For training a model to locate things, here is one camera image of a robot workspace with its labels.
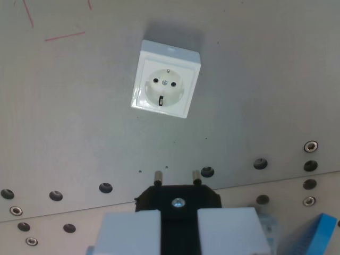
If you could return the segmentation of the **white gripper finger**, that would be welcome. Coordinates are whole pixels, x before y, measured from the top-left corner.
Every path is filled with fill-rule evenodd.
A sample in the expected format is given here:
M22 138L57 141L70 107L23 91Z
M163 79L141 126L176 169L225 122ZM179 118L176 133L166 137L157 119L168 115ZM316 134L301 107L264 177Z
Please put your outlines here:
M160 211L106 214L93 254L161 254Z
M271 254L253 207L199 209L202 254Z

